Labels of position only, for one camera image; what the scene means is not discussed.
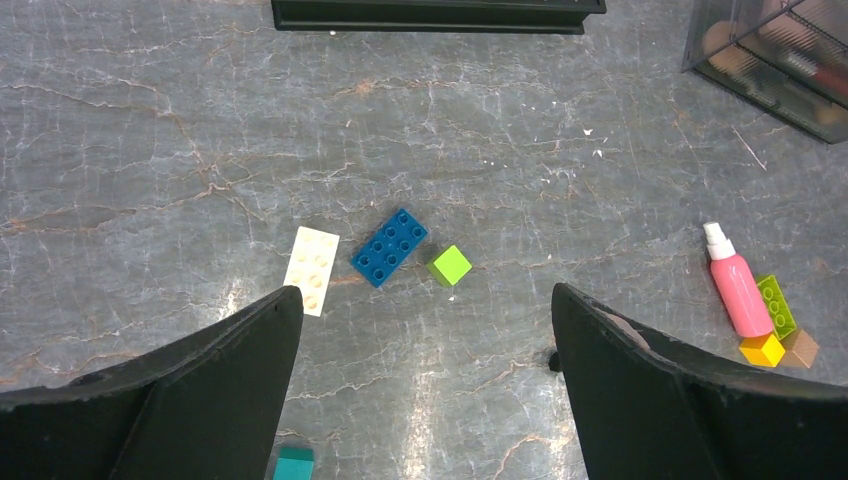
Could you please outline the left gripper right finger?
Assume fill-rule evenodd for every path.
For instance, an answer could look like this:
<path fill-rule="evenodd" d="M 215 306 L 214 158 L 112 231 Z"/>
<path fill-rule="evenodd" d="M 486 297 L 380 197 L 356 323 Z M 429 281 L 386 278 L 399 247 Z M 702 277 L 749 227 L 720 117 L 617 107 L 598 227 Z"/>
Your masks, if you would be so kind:
<path fill-rule="evenodd" d="M 847 390 L 714 355 L 568 284 L 552 327 L 592 479 L 843 479 Z"/>

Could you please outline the blue block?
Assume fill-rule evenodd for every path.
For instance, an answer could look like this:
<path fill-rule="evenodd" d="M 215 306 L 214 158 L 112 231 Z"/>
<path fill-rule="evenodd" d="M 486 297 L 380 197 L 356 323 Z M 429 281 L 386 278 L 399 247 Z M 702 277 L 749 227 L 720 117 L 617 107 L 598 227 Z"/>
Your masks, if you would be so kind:
<path fill-rule="evenodd" d="M 399 208 L 351 259 L 352 266 L 373 287 L 380 288 L 426 238 L 428 230 Z"/>

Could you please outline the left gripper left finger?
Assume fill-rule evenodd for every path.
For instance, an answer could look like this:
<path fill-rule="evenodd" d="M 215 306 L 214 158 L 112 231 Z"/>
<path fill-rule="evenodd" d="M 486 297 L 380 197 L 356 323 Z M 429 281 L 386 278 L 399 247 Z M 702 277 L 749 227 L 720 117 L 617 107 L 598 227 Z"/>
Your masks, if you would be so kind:
<path fill-rule="evenodd" d="M 298 352 L 287 286 L 147 354 L 1 396 L 5 479 L 261 479 Z"/>

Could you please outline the white cream tube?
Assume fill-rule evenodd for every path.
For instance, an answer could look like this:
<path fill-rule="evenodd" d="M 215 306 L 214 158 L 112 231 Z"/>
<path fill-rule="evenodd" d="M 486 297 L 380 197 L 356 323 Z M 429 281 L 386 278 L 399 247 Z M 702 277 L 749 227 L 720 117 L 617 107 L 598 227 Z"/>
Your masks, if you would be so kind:
<path fill-rule="evenodd" d="M 558 351 L 554 351 L 550 354 L 548 358 L 548 368 L 550 371 L 555 373 L 561 373 L 563 371 L 560 355 Z"/>

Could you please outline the clear acrylic makeup organizer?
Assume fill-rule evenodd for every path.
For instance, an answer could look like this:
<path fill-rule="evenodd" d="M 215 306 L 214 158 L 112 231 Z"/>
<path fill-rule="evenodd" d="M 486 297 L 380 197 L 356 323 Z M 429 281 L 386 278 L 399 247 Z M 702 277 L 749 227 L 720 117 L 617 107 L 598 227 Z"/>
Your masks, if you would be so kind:
<path fill-rule="evenodd" d="M 682 68 L 821 141 L 847 139 L 844 1 L 696 1 Z"/>

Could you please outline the pink bottle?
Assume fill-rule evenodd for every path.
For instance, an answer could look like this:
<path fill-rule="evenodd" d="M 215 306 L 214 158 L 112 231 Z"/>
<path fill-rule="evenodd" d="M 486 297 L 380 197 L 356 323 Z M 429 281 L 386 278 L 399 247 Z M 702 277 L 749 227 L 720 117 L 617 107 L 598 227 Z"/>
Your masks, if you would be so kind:
<path fill-rule="evenodd" d="M 715 221 L 703 224 L 710 272 L 735 332 L 744 338 L 771 334 L 773 323 L 746 260 Z"/>

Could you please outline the cream wooden block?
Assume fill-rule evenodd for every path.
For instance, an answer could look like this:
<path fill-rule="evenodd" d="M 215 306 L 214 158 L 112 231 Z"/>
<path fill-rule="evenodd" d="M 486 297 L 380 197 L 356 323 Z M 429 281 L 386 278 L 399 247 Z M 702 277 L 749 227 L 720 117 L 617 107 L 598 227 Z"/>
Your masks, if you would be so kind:
<path fill-rule="evenodd" d="M 283 285 L 300 289 L 305 315 L 322 314 L 339 240 L 336 234 L 298 227 Z"/>

